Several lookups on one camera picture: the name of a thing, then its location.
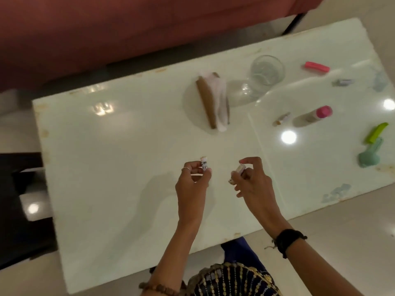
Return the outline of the clear plastic wrapper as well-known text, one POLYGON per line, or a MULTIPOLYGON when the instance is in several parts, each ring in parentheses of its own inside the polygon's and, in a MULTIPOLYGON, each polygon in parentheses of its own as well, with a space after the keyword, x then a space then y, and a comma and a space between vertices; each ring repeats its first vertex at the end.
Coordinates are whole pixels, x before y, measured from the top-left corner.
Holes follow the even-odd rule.
POLYGON ((352 186, 350 184, 342 184, 340 187, 333 189, 329 194, 324 194, 321 203, 327 204, 346 200, 351 189, 352 186))

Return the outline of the teal plastic tool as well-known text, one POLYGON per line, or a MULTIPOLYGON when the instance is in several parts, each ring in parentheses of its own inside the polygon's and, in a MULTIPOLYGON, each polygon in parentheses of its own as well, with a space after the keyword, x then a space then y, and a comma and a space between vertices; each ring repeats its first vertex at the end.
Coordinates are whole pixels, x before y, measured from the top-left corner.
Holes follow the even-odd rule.
POLYGON ((378 151, 383 144, 383 138, 378 137, 374 143, 368 144, 367 149, 358 154, 358 164, 361 168, 376 166, 380 163, 378 151))

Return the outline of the pink plastic cap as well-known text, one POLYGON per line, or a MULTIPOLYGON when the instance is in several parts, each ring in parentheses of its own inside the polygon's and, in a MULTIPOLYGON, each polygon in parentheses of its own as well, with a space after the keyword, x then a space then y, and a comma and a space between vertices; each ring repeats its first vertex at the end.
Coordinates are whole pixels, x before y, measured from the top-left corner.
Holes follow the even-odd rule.
POLYGON ((330 72, 330 67, 323 65, 323 64, 319 64, 319 63, 315 63, 315 62, 311 62, 311 61, 307 61, 304 64, 304 68, 305 69, 310 69, 310 70, 315 70, 318 71, 320 73, 329 73, 330 72))

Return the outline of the person's left hand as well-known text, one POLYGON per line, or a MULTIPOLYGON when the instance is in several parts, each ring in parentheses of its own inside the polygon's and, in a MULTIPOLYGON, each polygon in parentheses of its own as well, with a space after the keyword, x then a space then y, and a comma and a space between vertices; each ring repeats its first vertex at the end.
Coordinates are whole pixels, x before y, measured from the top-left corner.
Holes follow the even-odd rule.
POLYGON ((182 225, 199 227, 205 208, 209 184, 202 182, 203 171, 200 161, 186 162, 175 185, 182 225))

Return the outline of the small white lip balm stick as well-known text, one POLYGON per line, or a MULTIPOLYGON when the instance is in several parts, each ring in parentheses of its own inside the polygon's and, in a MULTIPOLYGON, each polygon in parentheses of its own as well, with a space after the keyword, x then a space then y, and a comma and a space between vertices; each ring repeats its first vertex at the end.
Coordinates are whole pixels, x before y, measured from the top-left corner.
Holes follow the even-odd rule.
MULTIPOLYGON (((237 174, 239 174, 240 177, 242 177, 242 175, 243 175, 245 169, 246 169, 246 165, 245 165, 245 164, 240 164, 240 165, 236 168, 235 172, 236 172, 237 174)), ((236 183, 234 182, 234 180, 232 179, 232 177, 229 179, 228 182, 229 182, 229 184, 231 184, 231 185, 236 185, 236 183)))

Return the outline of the person's right hand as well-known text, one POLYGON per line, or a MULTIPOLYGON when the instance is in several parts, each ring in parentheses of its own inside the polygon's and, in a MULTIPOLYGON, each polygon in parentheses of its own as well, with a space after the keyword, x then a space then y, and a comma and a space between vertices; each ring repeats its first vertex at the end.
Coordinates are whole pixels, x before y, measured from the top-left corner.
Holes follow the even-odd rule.
POLYGON ((290 225, 280 212, 274 194, 272 179, 265 174, 260 157, 246 157, 240 164, 250 164, 247 179, 235 182, 237 197, 243 198, 248 209, 271 238, 276 238, 290 225))

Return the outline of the black wrist band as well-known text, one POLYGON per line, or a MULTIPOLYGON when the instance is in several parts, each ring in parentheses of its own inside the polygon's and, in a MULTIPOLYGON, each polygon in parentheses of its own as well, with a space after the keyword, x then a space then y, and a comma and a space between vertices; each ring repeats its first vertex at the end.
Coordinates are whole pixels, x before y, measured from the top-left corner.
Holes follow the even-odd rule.
POLYGON ((308 237, 298 230, 284 229, 272 242, 274 248, 277 248, 282 257, 287 259, 287 249, 298 239, 307 240, 308 237))

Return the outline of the beige bottle with pink cap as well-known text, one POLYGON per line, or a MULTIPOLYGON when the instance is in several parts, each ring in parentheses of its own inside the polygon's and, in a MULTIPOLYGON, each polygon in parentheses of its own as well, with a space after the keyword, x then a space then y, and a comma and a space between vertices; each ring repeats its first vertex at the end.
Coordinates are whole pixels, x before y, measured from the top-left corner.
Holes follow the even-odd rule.
POLYGON ((295 127, 306 127, 333 115, 332 107, 325 105, 313 111, 302 114, 293 120, 295 127))

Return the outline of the person's left forearm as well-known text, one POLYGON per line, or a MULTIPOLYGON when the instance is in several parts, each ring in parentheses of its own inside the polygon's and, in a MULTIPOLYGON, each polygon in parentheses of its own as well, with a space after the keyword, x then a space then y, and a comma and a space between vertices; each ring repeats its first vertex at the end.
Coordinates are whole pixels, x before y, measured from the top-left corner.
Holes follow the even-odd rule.
POLYGON ((191 246, 200 224, 197 221, 179 221, 159 264, 152 273, 148 286, 162 286, 178 294, 191 246))

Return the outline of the clear drinking glass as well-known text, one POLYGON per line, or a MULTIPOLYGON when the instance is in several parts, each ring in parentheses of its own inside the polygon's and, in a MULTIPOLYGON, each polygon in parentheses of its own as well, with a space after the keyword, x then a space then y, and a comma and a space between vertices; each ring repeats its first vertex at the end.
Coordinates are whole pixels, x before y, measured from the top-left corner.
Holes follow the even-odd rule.
POLYGON ((227 82, 226 93, 230 107, 259 102, 284 78, 285 65, 278 58, 271 55, 257 57, 241 79, 227 82))

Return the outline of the black sofa leg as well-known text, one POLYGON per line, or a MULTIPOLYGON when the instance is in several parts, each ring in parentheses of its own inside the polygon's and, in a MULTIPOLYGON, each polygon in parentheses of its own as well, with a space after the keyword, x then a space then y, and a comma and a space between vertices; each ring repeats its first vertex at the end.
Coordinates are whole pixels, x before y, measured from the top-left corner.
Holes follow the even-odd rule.
POLYGON ((283 31, 281 36, 288 35, 294 31, 294 29, 300 24, 302 19, 307 15, 308 12, 297 14, 287 28, 283 31))

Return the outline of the person's right forearm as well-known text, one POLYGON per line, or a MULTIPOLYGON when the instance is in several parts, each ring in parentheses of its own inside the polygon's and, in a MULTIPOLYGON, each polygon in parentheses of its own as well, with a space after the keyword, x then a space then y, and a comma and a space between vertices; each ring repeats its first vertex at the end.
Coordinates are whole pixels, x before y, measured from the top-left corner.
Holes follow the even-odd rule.
POLYGON ((296 240, 287 259, 312 296, 364 296, 323 259, 306 240, 296 240))

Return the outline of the small beige tube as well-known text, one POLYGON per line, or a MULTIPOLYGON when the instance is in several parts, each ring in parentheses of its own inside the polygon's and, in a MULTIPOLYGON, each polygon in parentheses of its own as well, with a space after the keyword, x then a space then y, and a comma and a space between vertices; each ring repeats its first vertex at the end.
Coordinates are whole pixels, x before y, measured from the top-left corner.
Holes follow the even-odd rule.
POLYGON ((273 126, 277 127, 277 126, 284 124, 289 119, 290 116, 291 116, 291 112, 282 114, 274 121, 273 126))

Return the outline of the blue gold patterned garment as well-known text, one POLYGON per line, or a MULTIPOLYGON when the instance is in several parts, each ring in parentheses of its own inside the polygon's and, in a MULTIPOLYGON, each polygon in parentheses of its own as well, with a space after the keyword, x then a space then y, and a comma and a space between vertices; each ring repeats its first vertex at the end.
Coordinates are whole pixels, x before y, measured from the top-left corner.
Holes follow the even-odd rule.
POLYGON ((245 238, 221 244, 224 262, 192 276, 179 296, 282 296, 245 238))

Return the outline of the red sofa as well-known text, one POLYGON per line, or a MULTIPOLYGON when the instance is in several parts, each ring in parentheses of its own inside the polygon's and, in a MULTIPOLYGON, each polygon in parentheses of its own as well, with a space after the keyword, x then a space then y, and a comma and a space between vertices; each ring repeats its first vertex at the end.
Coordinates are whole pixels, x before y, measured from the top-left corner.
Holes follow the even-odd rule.
POLYGON ((0 93, 307 13, 323 0, 0 0, 0 93))

